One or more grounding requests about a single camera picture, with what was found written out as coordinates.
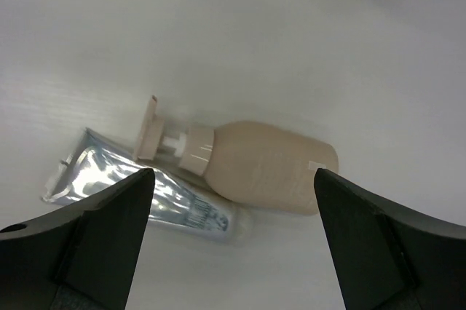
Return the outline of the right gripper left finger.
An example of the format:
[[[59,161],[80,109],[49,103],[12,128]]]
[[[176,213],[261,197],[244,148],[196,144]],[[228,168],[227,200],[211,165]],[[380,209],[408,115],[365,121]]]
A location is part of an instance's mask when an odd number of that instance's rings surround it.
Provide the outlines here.
[[[124,309],[153,199],[139,170],[1,230],[2,309]]]

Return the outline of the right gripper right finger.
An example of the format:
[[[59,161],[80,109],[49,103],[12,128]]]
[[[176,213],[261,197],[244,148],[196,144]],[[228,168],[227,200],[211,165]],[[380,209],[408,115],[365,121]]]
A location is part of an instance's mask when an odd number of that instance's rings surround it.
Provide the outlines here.
[[[330,170],[314,187],[346,309],[465,308],[465,227]]]

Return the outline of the beige pump lotion bottle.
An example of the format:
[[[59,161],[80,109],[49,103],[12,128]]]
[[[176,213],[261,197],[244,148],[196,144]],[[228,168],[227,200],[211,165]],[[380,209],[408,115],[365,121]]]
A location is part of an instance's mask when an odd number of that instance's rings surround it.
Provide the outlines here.
[[[254,207],[314,215],[314,177],[339,170],[333,146],[314,138],[252,121],[220,127],[192,124],[176,129],[157,115],[149,99],[134,159],[166,161],[202,178],[220,196]]]

